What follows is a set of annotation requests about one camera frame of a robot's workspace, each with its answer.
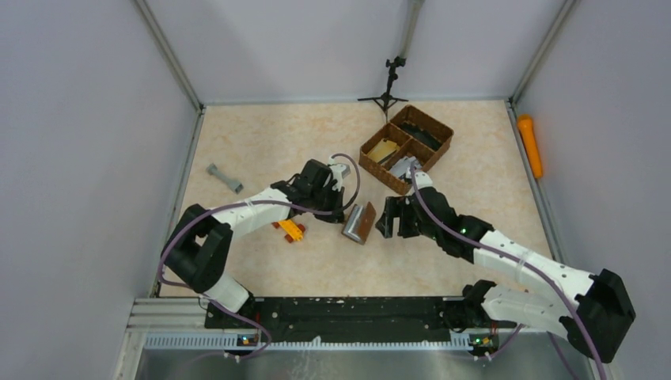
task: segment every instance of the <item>tripod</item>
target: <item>tripod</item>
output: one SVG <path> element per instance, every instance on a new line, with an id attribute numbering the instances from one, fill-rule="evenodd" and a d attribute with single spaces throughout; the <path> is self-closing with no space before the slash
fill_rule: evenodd
<path id="1" fill-rule="evenodd" d="M 405 59 L 408 57 L 408 50 L 412 42 L 412 35 L 415 33 L 415 26 L 417 25 L 417 16 L 419 10 L 422 9 L 424 0 L 409 0 L 408 17 L 405 20 L 405 32 L 403 33 L 403 42 L 400 47 L 399 55 L 392 61 L 387 59 L 386 66 L 389 68 L 389 76 L 387 77 L 387 90 L 379 97 L 362 97 L 358 101 L 374 101 L 376 105 L 380 106 L 382 112 L 385 113 L 385 119 L 389 121 L 387 111 L 399 101 L 408 101 L 408 99 L 401 99 L 392 96 L 392 85 L 398 79 L 396 73 L 397 67 L 405 66 Z"/>
<path id="2" fill-rule="evenodd" d="M 399 97 L 392 96 L 392 85 L 394 81 L 398 79 L 398 74 L 396 73 L 397 67 L 405 66 L 405 58 L 396 57 L 393 62 L 387 59 L 386 66 L 389 68 L 389 76 L 387 77 L 387 90 L 385 93 L 379 97 L 362 97 L 357 99 L 357 101 L 374 101 L 376 105 L 380 106 L 382 112 L 385 113 L 385 119 L 389 121 L 389 116 L 387 111 L 399 101 L 408 101 L 408 99 L 401 99 Z"/>

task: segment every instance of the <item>wicker basket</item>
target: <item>wicker basket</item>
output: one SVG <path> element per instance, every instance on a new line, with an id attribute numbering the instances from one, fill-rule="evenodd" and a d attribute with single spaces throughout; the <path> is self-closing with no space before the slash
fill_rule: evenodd
<path id="1" fill-rule="evenodd" d="M 401 130 L 399 125 L 403 123 L 414 124 L 431 133 L 440 143 L 440 148 L 433 151 L 411 135 Z M 406 105 L 398 112 L 389 123 L 380 129 L 373 137 L 368 139 L 359 151 L 358 163 L 367 172 L 373 174 L 383 184 L 389 186 L 398 194 L 405 195 L 411 185 L 389 172 L 389 169 L 404 156 L 415 156 L 422 164 L 422 170 L 429 171 L 438 159 L 449 149 L 454 131 L 443 123 L 428 116 L 412 105 Z M 371 160 L 366 154 L 382 139 L 389 139 L 399 144 L 400 149 L 384 164 L 380 165 Z"/>

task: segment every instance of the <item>gray wall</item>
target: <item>gray wall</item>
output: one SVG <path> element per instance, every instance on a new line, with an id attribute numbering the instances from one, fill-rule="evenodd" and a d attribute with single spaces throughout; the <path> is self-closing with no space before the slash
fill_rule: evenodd
<path id="1" fill-rule="evenodd" d="M 205 102 L 378 96 L 407 0 L 149 0 Z M 426 0 L 397 96 L 507 97 L 562 0 Z"/>
<path id="2" fill-rule="evenodd" d="M 632 297 L 626 378 L 668 378 L 670 14 L 667 0 L 582 2 L 520 105 L 570 262 L 618 272 Z"/>
<path id="3" fill-rule="evenodd" d="M 0 19 L 0 378 L 109 378 L 195 113 L 128 0 Z"/>

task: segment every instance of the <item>orange cylinder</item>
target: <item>orange cylinder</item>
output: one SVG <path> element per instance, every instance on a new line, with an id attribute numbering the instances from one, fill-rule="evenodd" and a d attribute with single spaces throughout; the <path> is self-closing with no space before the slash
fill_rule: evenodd
<path id="1" fill-rule="evenodd" d="M 536 137 L 533 135 L 533 120 L 529 115 L 517 118 L 517 129 L 520 130 L 522 142 L 525 144 L 526 156 L 529 159 L 533 177 L 538 179 L 543 176 L 543 166 L 540 164 L 540 154 L 536 145 Z"/>

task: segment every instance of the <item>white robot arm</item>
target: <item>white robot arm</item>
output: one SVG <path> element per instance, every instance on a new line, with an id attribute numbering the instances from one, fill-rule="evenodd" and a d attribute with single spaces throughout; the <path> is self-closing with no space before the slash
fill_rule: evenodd
<path id="1" fill-rule="evenodd" d="M 419 202 L 414 190 L 408 196 L 387 198 L 385 211 L 376 223 L 385 238 L 392 236 L 393 221 L 399 218 L 398 236 L 427 236 L 434 239 L 450 256 L 494 269 L 516 280 L 530 292 L 516 291 L 480 280 L 474 286 L 467 286 L 463 296 L 481 305 L 494 321 L 513 321 L 554 333 L 566 338 L 582 354 L 591 357 L 585 339 L 565 303 L 545 279 L 525 265 L 530 264 L 543 272 L 566 296 L 571 307 L 577 310 L 601 361 L 612 361 L 635 319 L 631 300 L 617 274 L 604 269 L 595 275 L 548 259 L 507 238 L 479 218 L 457 215 L 445 196 L 433 187 L 426 173 L 415 173 L 415 183 L 424 205 Z M 448 234 L 427 214 L 424 206 L 443 225 L 478 245 L 468 244 Z M 483 246 L 495 247 L 512 258 Z"/>
<path id="2" fill-rule="evenodd" d="M 302 213 L 296 207 L 326 211 L 322 214 L 327 215 L 315 215 L 325 222 L 343 222 L 344 210 L 349 207 L 343 206 L 343 178 L 349 173 L 348 165 L 335 163 L 333 159 L 329 165 L 310 160 L 302 172 L 289 181 L 275 182 L 259 194 L 244 199 L 245 205 L 217 212 L 197 223 L 175 244 L 165 264 L 195 292 L 236 313 L 251 294 L 224 271 L 231 242 L 261 226 Z M 198 204 L 190 206 L 170 240 L 205 212 Z M 202 245 L 195 242 L 197 236 L 207 236 Z"/>

